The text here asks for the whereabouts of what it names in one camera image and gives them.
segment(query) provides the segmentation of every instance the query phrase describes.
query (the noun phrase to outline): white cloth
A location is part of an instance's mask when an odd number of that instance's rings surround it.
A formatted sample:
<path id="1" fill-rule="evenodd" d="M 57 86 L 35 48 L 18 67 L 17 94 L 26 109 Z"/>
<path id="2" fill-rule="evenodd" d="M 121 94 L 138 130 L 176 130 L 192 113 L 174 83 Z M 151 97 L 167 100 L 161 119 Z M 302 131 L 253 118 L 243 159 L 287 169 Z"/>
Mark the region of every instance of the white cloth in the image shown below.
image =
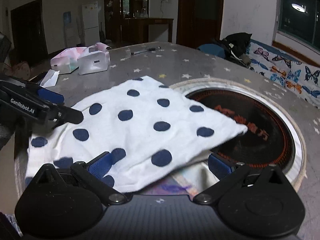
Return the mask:
<path id="1" fill-rule="evenodd" d="M 114 189 L 138 191 L 247 131 L 220 112 L 160 86 L 148 76 L 128 80 L 78 102 L 73 108 L 84 115 L 78 125 L 66 123 L 51 132 L 35 126 L 26 177 L 44 163 L 89 162 L 108 151 L 115 164 L 106 175 L 114 179 Z"/>

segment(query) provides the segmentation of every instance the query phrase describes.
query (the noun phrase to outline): butterfly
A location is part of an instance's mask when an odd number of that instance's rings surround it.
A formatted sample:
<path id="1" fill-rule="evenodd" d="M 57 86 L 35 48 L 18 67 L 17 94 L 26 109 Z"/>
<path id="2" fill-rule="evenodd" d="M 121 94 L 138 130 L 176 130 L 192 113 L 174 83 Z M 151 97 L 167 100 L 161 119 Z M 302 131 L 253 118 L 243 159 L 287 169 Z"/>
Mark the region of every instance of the butterfly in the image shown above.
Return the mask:
<path id="1" fill-rule="evenodd" d="M 287 87 L 288 88 L 290 88 L 290 89 L 294 89 L 294 91 L 298 91 L 299 92 L 299 94 L 301 94 L 301 88 L 302 88 L 302 86 L 300 86 L 299 84 L 293 84 L 293 83 L 291 83 L 290 81 L 286 81 L 286 83 L 287 83 Z"/>
<path id="2" fill-rule="evenodd" d="M 275 66 L 272 66 L 270 71 L 274 73 L 279 73 L 283 78 L 285 78 L 285 76 L 287 75 L 287 73 L 284 70 L 281 71 L 280 69 L 277 69 Z"/>
<path id="3" fill-rule="evenodd" d="M 263 69 L 269 70 L 269 69 L 266 67 L 266 65 L 263 65 L 262 63 L 260 63 L 258 60 L 255 60 L 254 58 L 251 59 L 251 63 L 253 63 L 253 64 L 258 64 L 258 65 L 260 65 Z"/>
<path id="4" fill-rule="evenodd" d="M 310 90 L 309 88 L 307 88 L 306 86 L 302 86 L 302 88 L 310 95 L 312 95 L 313 97 L 317 98 L 320 95 L 320 91 L 319 90 Z"/>
<path id="5" fill-rule="evenodd" d="M 292 71 L 290 70 L 287 78 L 292 79 L 294 82 L 297 83 L 299 80 L 300 73 L 301 73 L 301 69 L 295 71 L 294 73 L 292 73 Z"/>
<path id="6" fill-rule="evenodd" d="M 251 43 L 248 45 L 248 47 L 247 47 L 247 49 L 246 49 L 246 51 L 245 51 L 246 54 L 249 54 L 249 53 L 250 53 L 250 47 L 251 47 Z"/>
<path id="7" fill-rule="evenodd" d="M 258 48 L 258 49 L 254 52 L 254 54 L 261 55 L 261 56 L 264 57 L 267 61 L 269 61 L 269 59 L 268 59 L 269 52 L 263 51 L 262 48 Z"/>
<path id="8" fill-rule="evenodd" d="M 320 74 L 320 70 L 316 70 L 313 74 L 311 74 L 311 71 L 310 69 L 306 67 L 306 79 L 307 81 L 309 81 L 310 78 L 313 78 L 313 82 L 315 84 L 318 84 L 318 77 L 319 77 L 319 74 Z"/>
<path id="9" fill-rule="evenodd" d="M 284 86 L 284 79 L 282 77 L 278 77 L 276 73 L 273 73 L 270 77 L 272 81 L 279 81 L 282 86 Z"/>
<path id="10" fill-rule="evenodd" d="M 285 57 L 276 56 L 272 60 L 273 61 L 284 61 L 284 63 L 286 63 L 289 68 L 291 68 L 291 60 L 289 60 Z"/>

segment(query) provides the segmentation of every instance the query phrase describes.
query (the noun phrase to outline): refrigerator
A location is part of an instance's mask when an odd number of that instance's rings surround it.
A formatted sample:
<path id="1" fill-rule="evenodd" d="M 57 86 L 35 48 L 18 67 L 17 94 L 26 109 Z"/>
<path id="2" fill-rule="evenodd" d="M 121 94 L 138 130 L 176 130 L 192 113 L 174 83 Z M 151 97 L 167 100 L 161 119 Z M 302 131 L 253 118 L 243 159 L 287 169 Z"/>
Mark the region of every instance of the refrigerator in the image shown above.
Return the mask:
<path id="1" fill-rule="evenodd" d="M 98 2 L 82 5 L 82 20 L 85 46 L 89 47 L 100 42 Z"/>

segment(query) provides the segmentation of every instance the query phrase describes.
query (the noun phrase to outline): blue gripper pad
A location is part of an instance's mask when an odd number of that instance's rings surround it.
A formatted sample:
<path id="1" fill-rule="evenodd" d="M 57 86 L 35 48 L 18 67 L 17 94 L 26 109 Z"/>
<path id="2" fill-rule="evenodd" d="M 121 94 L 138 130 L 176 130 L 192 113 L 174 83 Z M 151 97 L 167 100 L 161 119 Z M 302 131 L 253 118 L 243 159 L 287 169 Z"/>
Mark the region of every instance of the blue gripper pad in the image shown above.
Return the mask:
<path id="1" fill-rule="evenodd" d="M 218 178 L 223 179 L 228 174 L 232 173 L 231 167 L 223 163 L 217 157 L 212 154 L 208 158 L 208 167 L 209 170 Z"/>
<path id="2" fill-rule="evenodd" d="M 52 92 L 44 88 L 38 90 L 38 96 L 41 99 L 48 100 L 55 104 L 62 104 L 64 102 L 63 95 L 60 95 L 58 93 Z"/>
<path id="3" fill-rule="evenodd" d="M 102 179 L 108 173 L 112 166 L 112 155 L 109 152 L 104 152 L 103 156 L 98 156 L 88 168 L 89 173 L 94 175 L 97 179 Z"/>

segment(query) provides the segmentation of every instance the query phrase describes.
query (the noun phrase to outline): navy blue dot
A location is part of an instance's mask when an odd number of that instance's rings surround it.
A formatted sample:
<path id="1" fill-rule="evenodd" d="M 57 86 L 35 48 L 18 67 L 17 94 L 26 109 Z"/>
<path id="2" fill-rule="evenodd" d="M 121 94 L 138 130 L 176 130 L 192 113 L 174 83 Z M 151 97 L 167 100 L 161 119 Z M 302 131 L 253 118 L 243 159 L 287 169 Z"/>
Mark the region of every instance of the navy blue dot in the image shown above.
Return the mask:
<path id="1" fill-rule="evenodd" d="M 158 99 L 157 102 L 158 102 L 158 105 L 161 105 L 163 107 L 168 107 L 170 105 L 170 101 L 165 98 Z"/>
<path id="2" fill-rule="evenodd" d="M 33 177 L 26 177 L 26 179 L 24 181 L 24 186 L 27 187 L 32 179 L 33 179 Z"/>
<path id="3" fill-rule="evenodd" d="M 53 164 L 59 167 L 60 169 L 69 168 L 71 164 L 73 164 L 73 158 L 71 157 L 63 157 L 56 161 L 53 161 Z"/>
<path id="4" fill-rule="evenodd" d="M 210 137 L 214 134 L 214 130 L 207 127 L 200 127 L 197 130 L 197 136 Z"/>
<path id="5" fill-rule="evenodd" d="M 112 155 L 112 165 L 116 164 L 119 160 L 125 157 L 125 150 L 122 148 L 116 148 L 111 152 Z"/>
<path id="6" fill-rule="evenodd" d="M 158 167 L 164 167 L 172 161 L 172 155 L 168 150 L 161 150 L 153 154 L 151 162 Z"/>
<path id="7" fill-rule="evenodd" d="M 95 103 L 92 106 L 90 106 L 89 108 L 89 114 L 94 115 L 100 112 L 100 110 L 102 109 L 102 105 L 100 105 L 99 103 Z"/>
<path id="8" fill-rule="evenodd" d="M 115 180 L 112 176 L 107 175 L 101 179 L 102 182 L 107 184 L 109 187 L 113 187 L 115 185 Z"/>
<path id="9" fill-rule="evenodd" d="M 89 133 L 86 129 L 75 129 L 73 130 L 73 136 L 79 141 L 86 141 L 89 138 Z"/>
<path id="10" fill-rule="evenodd" d="M 137 97 L 137 96 L 140 95 L 140 93 L 139 93 L 137 90 L 130 89 L 130 90 L 127 92 L 127 95 L 128 95 L 128 96 L 132 96 L 132 97 Z"/>
<path id="11" fill-rule="evenodd" d="M 189 109 L 191 112 L 203 112 L 204 111 L 204 109 L 201 106 L 195 106 L 195 105 L 190 106 Z"/>
<path id="12" fill-rule="evenodd" d="M 167 123 L 167 122 L 156 122 L 154 125 L 153 125 L 153 129 L 155 129 L 156 131 L 158 132 L 162 132 L 162 131 L 167 131 L 169 130 L 170 128 L 170 124 Z"/>
<path id="13" fill-rule="evenodd" d="M 40 136 L 36 137 L 36 138 L 33 138 L 32 141 L 31 141 L 31 145 L 33 147 L 36 147 L 36 148 L 43 147 L 47 143 L 48 143 L 48 140 L 46 138 L 40 137 Z"/>
<path id="14" fill-rule="evenodd" d="M 132 110 L 122 110 L 119 114 L 118 114 L 118 118 L 121 121 L 128 121 L 133 117 L 133 112 Z"/>

